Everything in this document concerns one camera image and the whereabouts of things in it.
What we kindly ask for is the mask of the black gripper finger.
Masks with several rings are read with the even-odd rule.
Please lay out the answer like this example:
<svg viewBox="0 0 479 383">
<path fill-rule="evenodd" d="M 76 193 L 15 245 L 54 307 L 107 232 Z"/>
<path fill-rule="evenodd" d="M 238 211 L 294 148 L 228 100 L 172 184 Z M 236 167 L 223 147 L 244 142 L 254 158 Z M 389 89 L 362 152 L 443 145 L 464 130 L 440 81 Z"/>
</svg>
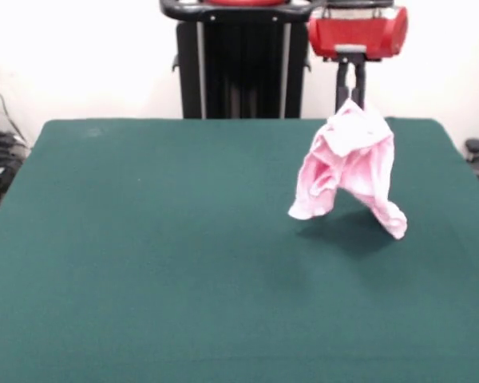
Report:
<svg viewBox="0 0 479 383">
<path fill-rule="evenodd" d="M 346 76 L 348 73 L 347 62 L 339 62 L 336 73 L 336 85 L 335 85 L 335 109 L 339 110 L 344 102 L 347 100 L 350 94 L 349 87 L 346 84 Z"/>
<path fill-rule="evenodd" d="M 354 65 L 354 75 L 355 87 L 351 91 L 351 98 L 358 106 L 363 106 L 366 93 L 366 63 L 364 61 Z"/>
</svg>

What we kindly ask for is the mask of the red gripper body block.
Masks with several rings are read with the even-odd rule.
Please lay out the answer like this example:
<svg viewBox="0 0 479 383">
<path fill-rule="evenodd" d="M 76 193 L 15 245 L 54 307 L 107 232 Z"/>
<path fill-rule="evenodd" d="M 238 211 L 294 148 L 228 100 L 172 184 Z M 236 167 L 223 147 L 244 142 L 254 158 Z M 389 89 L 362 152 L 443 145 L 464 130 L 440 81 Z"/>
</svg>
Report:
<svg viewBox="0 0 479 383">
<path fill-rule="evenodd" d="M 408 12 L 404 6 L 373 9 L 365 17 L 312 18 L 307 25 L 315 54 L 338 60 L 348 53 L 379 61 L 400 54 L 408 30 Z"/>
</svg>

